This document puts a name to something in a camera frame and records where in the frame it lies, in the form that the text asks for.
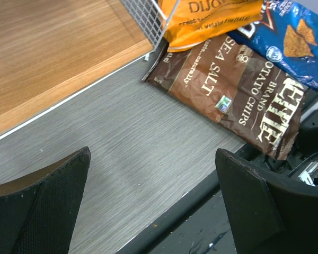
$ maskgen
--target wire mesh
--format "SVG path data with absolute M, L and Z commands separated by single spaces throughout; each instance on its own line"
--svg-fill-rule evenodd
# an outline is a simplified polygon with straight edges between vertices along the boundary
M 162 12 L 155 0 L 120 1 L 153 45 L 153 51 L 156 50 L 180 0 L 176 1 L 176 4 L 168 17 Z

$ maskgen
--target white circular logo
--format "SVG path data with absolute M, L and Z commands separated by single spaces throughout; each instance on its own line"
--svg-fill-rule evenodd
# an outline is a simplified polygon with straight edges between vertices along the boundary
M 283 55 L 280 51 L 280 49 L 278 49 L 275 46 L 270 47 L 267 51 L 266 51 L 266 58 L 267 60 L 271 61 L 271 62 L 280 62 L 283 59 Z

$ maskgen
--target wooden surface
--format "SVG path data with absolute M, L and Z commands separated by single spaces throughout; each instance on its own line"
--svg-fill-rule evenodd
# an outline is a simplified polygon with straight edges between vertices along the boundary
M 0 0 L 0 134 L 151 49 L 119 0 Z
M 139 82 L 154 58 L 136 61 L 0 141 L 0 184 L 90 148 L 70 254 L 115 253 L 215 169 L 217 148 L 244 144 Z

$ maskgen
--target snack bag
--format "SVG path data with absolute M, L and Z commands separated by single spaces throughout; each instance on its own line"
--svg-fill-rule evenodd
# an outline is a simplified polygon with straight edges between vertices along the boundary
M 227 34 L 166 52 L 145 81 L 270 157 L 285 160 L 297 136 L 305 86 Z
M 263 4 L 261 21 L 228 34 L 318 92 L 318 15 L 289 0 Z
M 214 36 L 261 19 L 263 0 L 181 0 L 166 29 L 168 52 L 185 51 Z M 174 0 L 158 0 L 169 16 Z

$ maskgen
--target square label on bag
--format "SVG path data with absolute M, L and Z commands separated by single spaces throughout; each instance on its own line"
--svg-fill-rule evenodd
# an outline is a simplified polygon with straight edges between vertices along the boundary
M 225 112 L 227 111 L 227 108 L 230 106 L 231 102 L 232 102 L 232 100 L 230 98 L 227 98 L 225 95 L 223 95 L 223 97 L 217 103 L 216 108 L 225 114 Z

